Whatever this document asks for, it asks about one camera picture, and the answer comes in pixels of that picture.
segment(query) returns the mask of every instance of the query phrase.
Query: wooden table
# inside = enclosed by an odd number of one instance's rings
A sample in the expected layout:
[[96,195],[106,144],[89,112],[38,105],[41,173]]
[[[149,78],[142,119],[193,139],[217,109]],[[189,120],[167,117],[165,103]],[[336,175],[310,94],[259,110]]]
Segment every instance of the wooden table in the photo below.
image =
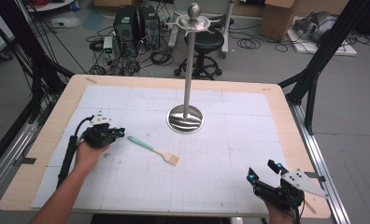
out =
[[[28,158],[36,158],[35,164],[23,164],[20,167],[0,202],[2,210],[34,210],[30,207],[30,204],[36,195],[45,167],[62,137],[64,128],[77,108],[83,92],[89,85],[182,90],[184,80],[148,77],[73,76],[27,155]],[[278,85],[194,80],[192,89],[264,94],[270,106],[279,142],[287,161],[287,168],[290,171],[296,168],[301,168],[303,171],[313,171],[303,140],[292,117],[292,112],[287,105],[282,89]],[[306,193],[306,201],[312,209],[306,206],[303,217],[328,218],[331,215],[325,199]]]

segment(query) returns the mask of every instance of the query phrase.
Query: computer tower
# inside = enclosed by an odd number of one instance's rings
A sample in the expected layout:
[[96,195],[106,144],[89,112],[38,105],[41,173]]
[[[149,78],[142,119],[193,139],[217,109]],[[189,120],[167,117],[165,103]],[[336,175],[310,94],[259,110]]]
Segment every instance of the computer tower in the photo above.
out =
[[145,37],[147,49],[160,48],[160,19],[153,6],[145,5],[139,8],[141,35]]
[[119,6],[113,28],[121,51],[126,50],[131,52],[130,56],[136,56],[136,46],[141,37],[136,7]]

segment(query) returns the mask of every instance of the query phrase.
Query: brush handle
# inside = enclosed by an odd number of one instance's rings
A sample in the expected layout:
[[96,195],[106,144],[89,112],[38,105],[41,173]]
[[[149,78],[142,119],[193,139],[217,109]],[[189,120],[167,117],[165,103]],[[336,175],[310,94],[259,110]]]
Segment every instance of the brush handle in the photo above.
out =
[[142,142],[141,140],[139,140],[139,139],[138,139],[138,138],[136,138],[136,137],[128,136],[128,137],[127,137],[127,139],[129,139],[131,142],[136,143],[137,145],[140,145],[140,146],[142,146],[142,147],[145,147],[145,148],[147,148],[147,149],[149,149],[149,150],[154,151],[152,146],[150,146],[150,145],[146,144],[145,142]]

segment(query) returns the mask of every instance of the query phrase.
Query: floor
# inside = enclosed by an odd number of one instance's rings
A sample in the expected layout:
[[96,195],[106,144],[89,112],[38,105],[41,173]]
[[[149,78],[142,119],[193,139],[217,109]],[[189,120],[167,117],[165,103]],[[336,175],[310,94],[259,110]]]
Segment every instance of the floor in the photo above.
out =
[[[64,11],[66,9],[55,10],[44,14],[44,17]],[[110,26],[113,14],[86,7],[75,15],[79,18],[80,26],[62,29],[57,36],[88,71],[93,65],[93,52],[85,38]],[[261,23],[261,20],[253,18],[234,19],[234,28]],[[243,31],[258,34],[258,29]],[[174,70],[186,57],[187,46],[182,36],[183,33],[178,35],[172,64],[149,66],[146,68],[148,71],[141,69],[134,76],[184,78],[183,75],[174,76]],[[75,73],[84,73],[59,42],[51,34],[49,37],[60,64]],[[301,72],[312,58],[310,54],[295,53],[290,45],[285,52],[281,52],[277,49],[284,49],[283,46],[259,42],[261,45],[257,49],[242,49],[237,45],[237,40],[231,38],[229,54],[225,59],[218,52],[211,53],[210,56],[217,60],[223,71],[216,80],[279,83]],[[355,57],[334,56],[320,76],[313,130],[350,222],[370,223],[370,46],[356,43],[352,47],[357,51]],[[0,140],[31,99],[30,93],[17,61],[0,60]],[[16,169],[13,167],[2,183],[0,198],[16,174]],[[32,216],[32,213],[0,210],[0,223],[26,223]],[[69,223],[90,223],[90,218],[90,215],[74,214]],[[244,222],[261,223],[258,219],[250,218],[244,219]],[[334,223],[334,220],[305,218],[302,223]]]

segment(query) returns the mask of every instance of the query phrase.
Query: black stool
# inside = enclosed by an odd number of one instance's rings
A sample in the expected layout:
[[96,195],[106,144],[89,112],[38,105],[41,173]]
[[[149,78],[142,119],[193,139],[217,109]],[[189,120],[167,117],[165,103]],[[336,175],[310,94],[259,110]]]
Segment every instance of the black stool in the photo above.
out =
[[[214,80],[214,75],[220,76],[222,74],[222,70],[219,69],[217,62],[211,57],[206,56],[206,54],[222,47],[224,42],[223,35],[212,27],[208,28],[208,30],[213,32],[213,34],[209,32],[200,32],[196,34],[194,50],[196,50],[199,55],[194,56],[196,58],[196,64],[193,65],[192,78],[208,77]],[[185,43],[188,44],[187,36],[185,36]],[[210,60],[211,64],[205,65],[205,59]],[[186,72],[186,64],[187,59],[179,65],[179,68],[174,71],[174,74],[179,76],[182,70]],[[208,72],[208,68],[213,68],[214,71]]]

